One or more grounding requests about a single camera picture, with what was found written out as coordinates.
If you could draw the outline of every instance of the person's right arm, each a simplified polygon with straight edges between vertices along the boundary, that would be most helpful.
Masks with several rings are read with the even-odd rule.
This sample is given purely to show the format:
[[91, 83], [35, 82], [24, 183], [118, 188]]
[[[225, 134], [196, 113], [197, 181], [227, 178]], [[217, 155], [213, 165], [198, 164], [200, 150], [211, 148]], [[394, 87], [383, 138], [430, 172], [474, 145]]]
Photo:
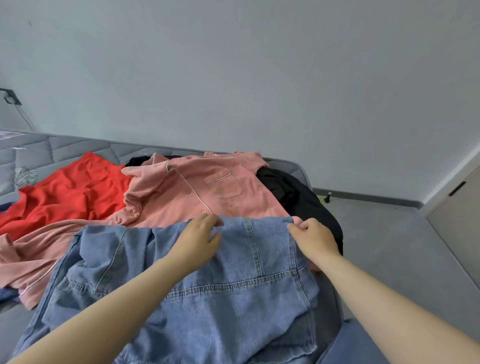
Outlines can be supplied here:
[[317, 220], [288, 229], [392, 364], [480, 363], [479, 343], [342, 257]]

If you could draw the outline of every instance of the hand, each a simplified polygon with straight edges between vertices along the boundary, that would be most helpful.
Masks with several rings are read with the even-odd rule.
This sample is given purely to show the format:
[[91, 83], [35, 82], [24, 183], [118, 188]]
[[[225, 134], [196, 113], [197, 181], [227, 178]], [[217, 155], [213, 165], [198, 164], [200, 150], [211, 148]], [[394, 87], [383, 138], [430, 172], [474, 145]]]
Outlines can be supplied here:
[[300, 227], [288, 224], [288, 231], [297, 242], [302, 253], [320, 269], [322, 268], [320, 265], [325, 258], [341, 256], [330, 229], [314, 218], [302, 222]]
[[210, 240], [214, 226], [223, 226], [222, 219], [217, 215], [202, 214], [194, 218], [167, 254], [178, 266], [185, 268], [185, 276], [201, 268], [218, 250], [221, 234], [215, 233]]

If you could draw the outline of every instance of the forearm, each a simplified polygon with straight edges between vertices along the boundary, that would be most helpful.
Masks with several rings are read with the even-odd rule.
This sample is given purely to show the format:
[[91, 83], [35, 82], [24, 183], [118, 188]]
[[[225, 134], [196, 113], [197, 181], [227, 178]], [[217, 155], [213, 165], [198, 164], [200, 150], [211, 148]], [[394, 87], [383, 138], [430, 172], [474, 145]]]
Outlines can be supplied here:
[[480, 362], [480, 344], [343, 257], [314, 263], [392, 364]]
[[110, 364], [184, 273], [168, 257], [103, 297], [11, 364]]

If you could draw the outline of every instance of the black garment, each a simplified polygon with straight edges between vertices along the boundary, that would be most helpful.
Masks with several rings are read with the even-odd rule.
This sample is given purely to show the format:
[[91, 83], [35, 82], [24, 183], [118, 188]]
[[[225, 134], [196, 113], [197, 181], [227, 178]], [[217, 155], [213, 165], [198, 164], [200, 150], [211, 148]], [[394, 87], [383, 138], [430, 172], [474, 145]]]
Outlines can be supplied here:
[[[139, 156], [130, 158], [130, 160], [125, 164], [126, 167], [138, 167], [141, 166], [143, 162], [148, 161], [152, 156]], [[167, 159], [181, 158], [181, 156], [164, 156]]]
[[315, 218], [330, 229], [343, 255], [343, 232], [338, 221], [322, 205], [318, 197], [292, 175], [274, 168], [261, 167], [257, 178], [291, 216], [302, 220]]

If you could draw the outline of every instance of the blue fabric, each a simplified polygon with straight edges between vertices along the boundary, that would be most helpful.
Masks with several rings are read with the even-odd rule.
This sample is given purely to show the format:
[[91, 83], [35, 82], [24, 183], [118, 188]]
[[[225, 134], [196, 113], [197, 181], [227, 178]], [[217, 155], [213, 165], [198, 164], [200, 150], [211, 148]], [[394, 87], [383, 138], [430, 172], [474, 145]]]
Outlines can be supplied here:
[[18, 297], [18, 291], [14, 288], [0, 288], [0, 302], [9, 301]]
[[344, 322], [317, 364], [389, 364], [357, 320]]
[[3, 213], [8, 210], [10, 206], [12, 206], [15, 202], [7, 202], [5, 204], [0, 205], [0, 212]]
[[[288, 233], [292, 219], [224, 222], [213, 259], [172, 289], [115, 363], [308, 362], [318, 285]], [[164, 257], [186, 224], [78, 233], [14, 355]]]

